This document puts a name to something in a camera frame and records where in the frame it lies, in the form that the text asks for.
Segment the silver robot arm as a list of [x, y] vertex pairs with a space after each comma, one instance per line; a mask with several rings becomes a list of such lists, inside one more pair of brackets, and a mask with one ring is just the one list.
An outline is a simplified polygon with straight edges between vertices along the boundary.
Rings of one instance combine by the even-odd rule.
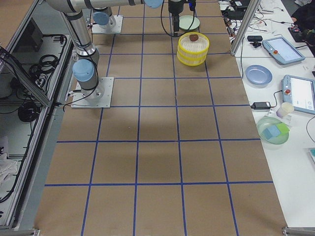
[[61, 15], [75, 46], [78, 60], [72, 66], [72, 73], [80, 85], [82, 99], [89, 103], [96, 101], [103, 94], [97, 70], [99, 52], [92, 43], [82, 12]]
[[[96, 9], [113, 6], [135, 6], [146, 4], [150, 8], [163, 6], [163, 0], [48, 0], [47, 3], [62, 13], [79, 13], [82, 9]], [[168, 11], [172, 16], [173, 37], [178, 36], [180, 13], [184, 10], [187, 0], [169, 0]]]

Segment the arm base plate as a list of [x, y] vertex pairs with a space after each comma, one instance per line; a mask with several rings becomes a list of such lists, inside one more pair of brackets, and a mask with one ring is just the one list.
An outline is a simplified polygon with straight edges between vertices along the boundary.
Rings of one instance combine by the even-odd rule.
[[113, 77], [101, 77], [99, 79], [98, 87], [95, 91], [89, 95], [87, 91], [81, 92], [81, 86], [76, 83], [76, 90], [79, 92], [74, 93], [73, 103], [71, 103], [71, 108], [73, 109], [98, 109], [111, 107], [112, 92], [114, 86]]
[[100, 16], [94, 19], [93, 34], [120, 34], [122, 31], [123, 15]]

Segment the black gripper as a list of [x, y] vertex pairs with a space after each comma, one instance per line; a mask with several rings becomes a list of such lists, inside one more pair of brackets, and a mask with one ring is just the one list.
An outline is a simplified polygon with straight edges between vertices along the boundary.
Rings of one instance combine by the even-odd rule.
[[168, 11], [172, 16], [173, 36], [178, 36], [179, 33], [179, 15], [184, 10], [183, 0], [169, 0]]

